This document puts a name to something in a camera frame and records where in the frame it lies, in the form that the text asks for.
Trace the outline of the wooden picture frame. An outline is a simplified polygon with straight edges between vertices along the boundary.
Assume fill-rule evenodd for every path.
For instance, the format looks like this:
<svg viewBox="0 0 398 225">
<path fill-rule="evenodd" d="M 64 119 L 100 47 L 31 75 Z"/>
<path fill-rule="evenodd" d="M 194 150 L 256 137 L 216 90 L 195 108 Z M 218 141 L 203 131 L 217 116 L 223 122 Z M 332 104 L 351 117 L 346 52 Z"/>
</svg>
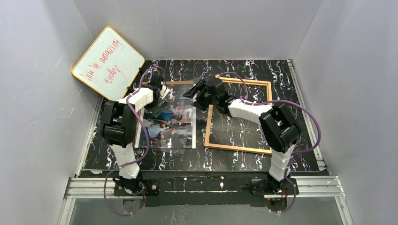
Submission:
<svg viewBox="0 0 398 225">
<path fill-rule="evenodd" d="M 271 82 L 270 81 L 258 81 L 258 80 L 249 80 L 243 79 L 241 81 L 237 78 L 227 78 L 221 77 L 220 78 L 225 83 L 237 83 L 237 84 L 248 84 L 248 85 L 255 85 L 255 86 L 266 86 L 267 88 L 267 100 L 272 100 L 272 91 L 271 91 Z M 255 149 L 255 148 L 248 148 L 248 147 L 240 147 L 240 146 L 230 146 L 230 145 L 222 145 L 216 143 L 210 143 L 210 134 L 212 128 L 212 116 L 213 116 L 213 105 L 210 105 L 208 108 L 208 115 L 207 115 L 207 126 L 206 126 L 206 134 L 204 139 L 204 146 L 207 148 L 212 149 L 221 149 L 221 150 L 231 150 L 231 151 L 243 151 L 243 152 L 250 152 L 250 153 L 259 153 L 259 154 L 271 154 L 271 149 Z"/>
</svg>

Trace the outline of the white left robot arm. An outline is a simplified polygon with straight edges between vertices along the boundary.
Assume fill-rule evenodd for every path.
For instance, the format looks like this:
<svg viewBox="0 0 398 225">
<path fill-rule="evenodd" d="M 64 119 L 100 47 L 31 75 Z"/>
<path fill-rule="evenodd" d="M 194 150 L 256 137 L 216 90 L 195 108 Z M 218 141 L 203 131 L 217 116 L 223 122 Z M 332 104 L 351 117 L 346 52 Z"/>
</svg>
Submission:
<svg viewBox="0 0 398 225">
<path fill-rule="evenodd" d="M 147 110 L 158 116 L 168 104 L 164 98 L 169 91 L 165 76 L 153 75 L 145 85 L 140 80 L 139 87 L 125 98 L 105 103 L 100 134 L 113 151 L 122 178 L 135 179 L 140 171 L 133 144 L 136 124 L 143 125 L 138 112 Z"/>
</svg>

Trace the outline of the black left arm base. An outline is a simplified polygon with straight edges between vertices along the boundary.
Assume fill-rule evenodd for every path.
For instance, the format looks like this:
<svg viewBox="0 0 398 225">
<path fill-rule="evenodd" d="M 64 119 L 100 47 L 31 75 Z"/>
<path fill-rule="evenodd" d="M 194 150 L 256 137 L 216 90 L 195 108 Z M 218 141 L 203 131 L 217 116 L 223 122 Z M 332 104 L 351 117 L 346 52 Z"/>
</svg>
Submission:
<svg viewBox="0 0 398 225">
<path fill-rule="evenodd" d="M 158 180 L 114 177 L 112 181 L 115 183 L 115 196 L 157 196 L 160 192 L 160 182 Z"/>
</svg>

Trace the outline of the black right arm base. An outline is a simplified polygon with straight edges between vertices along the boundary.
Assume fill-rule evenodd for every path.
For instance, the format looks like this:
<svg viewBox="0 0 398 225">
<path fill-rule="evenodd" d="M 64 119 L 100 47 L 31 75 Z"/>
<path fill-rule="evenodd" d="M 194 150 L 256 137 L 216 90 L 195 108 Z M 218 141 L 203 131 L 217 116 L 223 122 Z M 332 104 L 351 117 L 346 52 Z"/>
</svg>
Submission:
<svg viewBox="0 0 398 225">
<path fill-rule="evenodd" d="M 274 178 L 255 178 L 248 184 L 249 192 L 253 195 L 282 195 L 288 192 L 288 195 L 299 194 L 299 188 L 296 179 L 289 178 L 290 181 L 282 179 L 276 181 Z"/>
</svg>

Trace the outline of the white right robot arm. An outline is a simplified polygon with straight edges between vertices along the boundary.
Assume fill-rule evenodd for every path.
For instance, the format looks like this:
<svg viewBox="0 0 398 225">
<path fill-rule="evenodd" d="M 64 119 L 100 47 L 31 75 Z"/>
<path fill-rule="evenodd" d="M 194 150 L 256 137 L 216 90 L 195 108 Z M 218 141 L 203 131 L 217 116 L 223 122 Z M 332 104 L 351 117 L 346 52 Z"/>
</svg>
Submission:
<svg viewBox="0 0 398 225">
<path fill-rule="evenodd" d="M 219 113 L 245 119 L 261 126 L 271 148 L 271 165 L 268 176 L 271 181 L 281 182 L 289 176 L 289 162 L 301 135 L 301 128 L 286 103 L 259 104 L 235 97 L 228 92 L 220 78 L 200 79 L 183 95 L 193 99 L 193 106 L 206 110 L 210 105 Z"/>
</svg>

